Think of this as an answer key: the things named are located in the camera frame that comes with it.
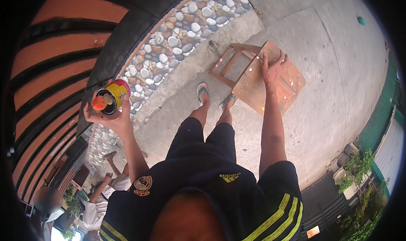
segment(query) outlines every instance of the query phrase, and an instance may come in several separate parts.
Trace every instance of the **adidas logo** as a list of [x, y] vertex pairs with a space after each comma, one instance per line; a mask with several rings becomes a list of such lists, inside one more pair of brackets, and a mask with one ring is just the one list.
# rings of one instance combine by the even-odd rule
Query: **adidas logo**
[[236, 173], [236, 174], [220, 174], [219, 177], [224, 179], [227, 183], [233, 182], [236, 180], [241, 173]]

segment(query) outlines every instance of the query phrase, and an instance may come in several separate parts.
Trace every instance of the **right hand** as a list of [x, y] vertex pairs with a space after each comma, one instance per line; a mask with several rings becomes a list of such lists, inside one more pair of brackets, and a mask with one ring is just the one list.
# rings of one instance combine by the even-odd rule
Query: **right hand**
[[[107, 84], [110, 85], [112, 83], [113, 80], [110, 79]], [[96, 92], [97, 90], [93, 94], [91, 103], [96, 97]], [[96, 114], [90, 114], [89, 106], [90, 104], [88, 102], [83, 108], [84, 117], [88, 122], [100, 123], [116, 132], [121, 138], [126, 138], [129, 136], [134, 137], [134, 129], [132, 127], [132, 122], [129, 119], [131, 106], [129, 103], [129, 96], [127, 94], [123, 97], [121, 112], [117, 111], [111, 116], [105, 115], [100, 111], [96, 111]]]
[[289, 57], [284, 54], [282, 50], [280, 51], [279, 58], [271, 66], [268, 66], [268, 57], [266, 53], [263, 54], [262, 60], [262, 75], [265, 81], [265, 86], [267, 89], [275, 86], [275, 82], [283, 71], [287, 69], [287, 64], [289, 62]]
[[106, 173], [106, 175], [104, 176], [103, 183], [108, 185], [110, 183], [112, 177], [113, 177], [113, 173]]

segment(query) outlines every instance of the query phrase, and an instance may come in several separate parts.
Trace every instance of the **orange lid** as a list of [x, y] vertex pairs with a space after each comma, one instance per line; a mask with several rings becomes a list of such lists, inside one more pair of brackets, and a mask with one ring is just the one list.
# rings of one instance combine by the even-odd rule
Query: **orange lid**
[[104, 108], [106, 108], [107, 103], [104, 101], [104, 98], [102, 96], [97, 96], [93, 100], [93, 109], [101, 111]]

